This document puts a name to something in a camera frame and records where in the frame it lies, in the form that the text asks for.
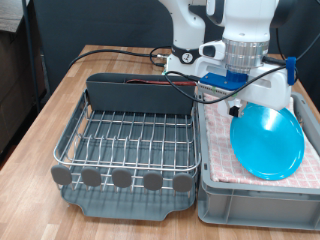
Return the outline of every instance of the pink dish towel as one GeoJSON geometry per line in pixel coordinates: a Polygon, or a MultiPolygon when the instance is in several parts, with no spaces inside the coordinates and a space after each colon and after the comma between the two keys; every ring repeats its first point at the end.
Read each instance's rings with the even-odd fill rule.
{"type": "MultiPolygon", "coordinates": [[[[205,99],[210,101],[214,97],[205,94],[205,99]]],[[[293,113],[292,98],[288,109],[293,113]]],[[[278,187],[320,188],[320,157],[306,136],[304,136],[306,145],[304,158],[298,170],[286,179],[267,181],[249,173],[234,155],[230,143],[232,119],[218,113],[218,104],[205,105],[205,117],[212,181],[278,187]]]]}

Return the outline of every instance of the gray plastic bin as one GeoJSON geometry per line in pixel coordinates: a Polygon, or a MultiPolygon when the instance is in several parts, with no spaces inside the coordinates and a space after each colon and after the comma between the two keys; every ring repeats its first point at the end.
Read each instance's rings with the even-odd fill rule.
{"type": "MultiPolygon", "coordinates": [[[[293,93],[294,111],[319,154],[320,126],[305,100],[293,93]]],[[[206,223],[320,230],[320,190],[213,182],[204,106],[199,104],[201,181],[198,215],[206,223]]]]}

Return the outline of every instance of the wooden table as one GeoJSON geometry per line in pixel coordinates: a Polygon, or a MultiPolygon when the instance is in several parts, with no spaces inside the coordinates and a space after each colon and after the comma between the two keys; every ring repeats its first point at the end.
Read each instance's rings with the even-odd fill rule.
{"type": "MultiPolygon", "coordinates": [[[[83,53],[102,48],[86,46],[83,53]]],[[[316,232],[205,224],[198,219],[196,204],[169,214],[163,222],[150,222],[86,217],[78,206],[62,200],[50,173],[56,164],[52,152],[86,79],[97,72],[161,71],[148,58],[116,53],[91,55],[70,69],[0,172],[1,239],[320,239],[316,232]]],[[[300,85],[296,89],[306,97],[300,85]]]]}

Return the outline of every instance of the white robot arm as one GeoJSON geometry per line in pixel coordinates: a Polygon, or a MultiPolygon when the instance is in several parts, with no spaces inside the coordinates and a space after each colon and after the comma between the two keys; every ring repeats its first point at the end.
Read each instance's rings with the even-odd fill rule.
{"type": "MultiPolygon", "coordinates": [[[[202,91],[222,97],[278,67],[262,62],[268,53],[270,24],[278,4],[279,0],[208,0],[208,17],[225,29],[221,41],[200,46],[202,57],[197,61],[195,75],[201,77],[198,86],[202,91]]],[[[287,70],[283,69],[266,75],[228,100],[280,110],[288,105],[290,95],[287,70]]]]}
{"type": "Polygon", "coordinates": [[[189,10],[190,5],[205,6],[206,0],[159,0],[170,12],[173,21],[172,54],[166,71],[194,74],[199,46],[204,43],[205,23],[189,10]]]}

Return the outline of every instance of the blue plate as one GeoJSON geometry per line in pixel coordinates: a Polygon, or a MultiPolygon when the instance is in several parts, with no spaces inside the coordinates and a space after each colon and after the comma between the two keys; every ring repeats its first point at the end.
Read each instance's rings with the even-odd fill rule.
{"type": "Polygon", "coordinates": [[[304,155],[304,137],[288,109],[275,111],[249,103],[242,118],[233,118],[232,148],[240,163],[253,175],[280,180],[293,174],[304,155]]]}

